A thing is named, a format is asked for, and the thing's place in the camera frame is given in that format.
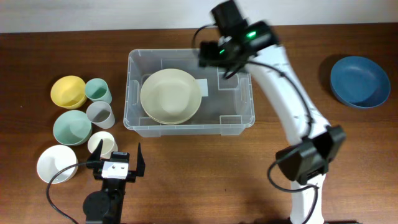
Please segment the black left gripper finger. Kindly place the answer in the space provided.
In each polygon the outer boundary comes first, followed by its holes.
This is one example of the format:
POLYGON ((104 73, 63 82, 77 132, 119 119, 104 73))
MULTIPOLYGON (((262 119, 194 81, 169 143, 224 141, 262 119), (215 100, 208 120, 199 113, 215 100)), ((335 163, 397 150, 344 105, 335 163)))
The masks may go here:
POLYGON ((95 150, 91 153, 89 158, 86 161, 86 167, 88 169, 100 169, 102 168, 104 162, 101 160, 101 151, 103 147, 103 140, 101 139, 95 148, 95 150))
POLYGON ((146 163, 144 161, 144 157, 141 151, 141 144, 138 144, 137 148, 137 161, 136 161, 136 169, 132 171, 134 177, 143 177, 146 169, 146 163))

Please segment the white plastic bowl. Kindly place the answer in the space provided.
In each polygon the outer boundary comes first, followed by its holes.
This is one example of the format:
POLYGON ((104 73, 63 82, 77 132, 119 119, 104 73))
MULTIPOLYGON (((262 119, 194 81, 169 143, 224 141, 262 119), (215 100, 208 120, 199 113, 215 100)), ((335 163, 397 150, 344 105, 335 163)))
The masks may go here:
POLYGON ((51 146, 40 155, 37 161, 37 174, 41 180, 49 183, 57 172, 77 163, 76 154, 70 147, 51 146))

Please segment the cream plate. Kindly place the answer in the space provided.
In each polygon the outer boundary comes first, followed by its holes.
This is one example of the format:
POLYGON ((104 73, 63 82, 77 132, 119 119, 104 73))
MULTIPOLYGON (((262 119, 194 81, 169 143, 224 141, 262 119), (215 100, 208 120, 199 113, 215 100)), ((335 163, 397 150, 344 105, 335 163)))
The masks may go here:
POLYGON ((162 108, 159 106, 145 108, 144 111, 154 121, 161 124, 181 124, 192 118, 199 106, 185 108, 162 108))
POLYGON ((143 110, 148 107, 185 108, 201 105, 201 91, 196 79, 189 73, 167 68, 150 75, 144 82, 140 101, 143 110))

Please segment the blue plate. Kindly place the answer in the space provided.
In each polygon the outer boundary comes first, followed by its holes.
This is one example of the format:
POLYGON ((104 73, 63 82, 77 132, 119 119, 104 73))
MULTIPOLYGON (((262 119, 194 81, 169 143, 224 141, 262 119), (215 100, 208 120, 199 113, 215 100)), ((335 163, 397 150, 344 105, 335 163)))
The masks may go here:
POLYGON ((330 88, 337 100, 357 109, 384 104, 391 93, 391 81, 376 62, 359 56, 337 61, 331 69, 330 88))

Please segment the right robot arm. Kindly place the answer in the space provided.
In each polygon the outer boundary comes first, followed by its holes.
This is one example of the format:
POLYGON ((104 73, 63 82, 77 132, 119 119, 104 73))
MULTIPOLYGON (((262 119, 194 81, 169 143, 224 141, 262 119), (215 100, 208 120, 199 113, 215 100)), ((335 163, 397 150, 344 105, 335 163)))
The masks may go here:
POLYGON ((322 188, 346 139, 341 126, 331 126, 311 101, 296 76, 285 47, 263 21, 215 24, 220 39, 202 42, 198 59, 202 67, 226 70, 225 79, 245 69, 255 79, 277 113, 289 147, 278 151, 267 170, 276 189, 290 193, 291 223, 324 223, 322 188))

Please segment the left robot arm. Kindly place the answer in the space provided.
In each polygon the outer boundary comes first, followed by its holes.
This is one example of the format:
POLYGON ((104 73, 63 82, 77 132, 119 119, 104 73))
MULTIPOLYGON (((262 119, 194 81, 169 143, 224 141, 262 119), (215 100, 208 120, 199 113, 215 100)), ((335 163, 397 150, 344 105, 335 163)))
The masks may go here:
POLYGON ((93 171, 95 180, 102 181, 101 190, 89 194, 83 202, 86 223, 120 223, 126 184, 144 176, 146 168, 140 146, 137 148, 136 169, 131 170, 127 152, 112 152, 109 159, 102 159, 103 144, 101 140, 86 161, 86 167, 93 171))

